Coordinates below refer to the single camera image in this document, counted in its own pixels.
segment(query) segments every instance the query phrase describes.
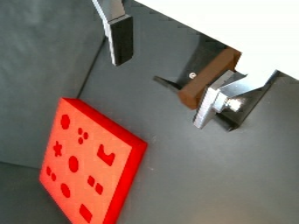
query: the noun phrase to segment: silver metal bracket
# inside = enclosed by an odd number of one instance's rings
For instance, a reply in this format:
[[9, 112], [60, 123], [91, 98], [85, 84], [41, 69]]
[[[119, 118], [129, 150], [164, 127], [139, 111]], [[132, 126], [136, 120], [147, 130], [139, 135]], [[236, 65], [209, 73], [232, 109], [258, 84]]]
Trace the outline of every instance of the silver metal bracket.
[[205, 87], [193, 125], [203, 129], [216, 117], [228, 131], [236, 129], [271, 87], [275, 77], [276, 73], [263, 80], [228, 70]]
[[121, 0], [92, 0], [103, 19], [111, 59], [120, 66], [133, 56], [133, 18], [125, 14]]

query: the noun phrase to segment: gray table surface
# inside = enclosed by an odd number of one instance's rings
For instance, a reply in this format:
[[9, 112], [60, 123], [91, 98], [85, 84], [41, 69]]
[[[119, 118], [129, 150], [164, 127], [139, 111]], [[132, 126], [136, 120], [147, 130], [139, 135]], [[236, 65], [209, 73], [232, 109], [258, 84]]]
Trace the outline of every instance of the gray table surface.
[[[298, 82], [288, 78], [276, 81], [235, 131], [225, 132], [213, 121], [204, 130], [196, 129], [195, 111], [153, 82], [153, 76], [179, 80], [188, 75], [185, 65], [195, 49], [204, 64], [216, 55], [217, 45], [140, 4], [128, 1], [125, 9], [135, 17], [135, 57], [123, 66], [112, 66], [105, 42], [80, 95], [149, 143], [117, 223], [296, 224]], [[1, 171], [1, 181], [7, 173], [9, 169]], [[13, 179], [20, 186], [27, 183]], [[27, 203], [21, 193], [4, 197]], [[48, 203], [45, 220], [64, 223], [51, 201], [36, 199], [33, 203]], [[24, 207], [31, 217], [19, 214], [31, 219], [28, 223], [45, 223], [39, 222], [36, 206]], [[24, 223], [12, 215], [4, 217], [4, 223]]]

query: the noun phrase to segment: red shape sorter board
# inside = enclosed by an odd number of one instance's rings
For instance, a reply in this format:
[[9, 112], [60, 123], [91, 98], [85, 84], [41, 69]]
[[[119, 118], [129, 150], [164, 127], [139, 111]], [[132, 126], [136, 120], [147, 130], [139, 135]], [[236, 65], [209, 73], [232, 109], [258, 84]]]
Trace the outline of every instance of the red shape sorter board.
[[147, 143], [77, 99], [61, 98], [40, 181], [73, 224], [112, 224]]

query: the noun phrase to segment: dark gray surface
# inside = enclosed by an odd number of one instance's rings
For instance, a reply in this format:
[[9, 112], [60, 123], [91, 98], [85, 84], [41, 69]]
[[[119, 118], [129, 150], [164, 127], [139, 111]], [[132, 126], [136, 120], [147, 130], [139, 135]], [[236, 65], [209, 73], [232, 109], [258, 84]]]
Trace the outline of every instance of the dark gray surface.
[[296, 224], [298, 84], [280, 79], [233, 132], [196, 129], [152, 78], [179, 78], [199, 36], [145, 7], [131, 15], [135, 57], [113, 67], [105, 44], [80, 97], [149, 143], [117, 223]]
[[0, 30], [0, 161], [40, 167], [57, 100], [80, 91], [104, 28], [91, 0], [3, 0]]
[[40, 170], [0, 163], [0, 222], [69, 223], [39, 182]]

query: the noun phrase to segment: circular hole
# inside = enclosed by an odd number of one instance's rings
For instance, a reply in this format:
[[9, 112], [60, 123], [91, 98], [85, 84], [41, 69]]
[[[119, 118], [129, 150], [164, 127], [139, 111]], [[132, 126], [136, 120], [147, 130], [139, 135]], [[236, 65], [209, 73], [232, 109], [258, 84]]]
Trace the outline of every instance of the circular hole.
[[89, 133], [85, 132], [84, 135], [83, 135], [84, 139], [88, 139], [89, 138]]
[[83, 144], [83, 138], [81, 137], [79, 138], [79, 144]]
[[76, 172], [80, 168], [80, 162], [76, 157], [69, 157], [69, 170]]
[[60, 191], [65, 198], [71, 197], [71, 189], [65, 184], [60, 184]]

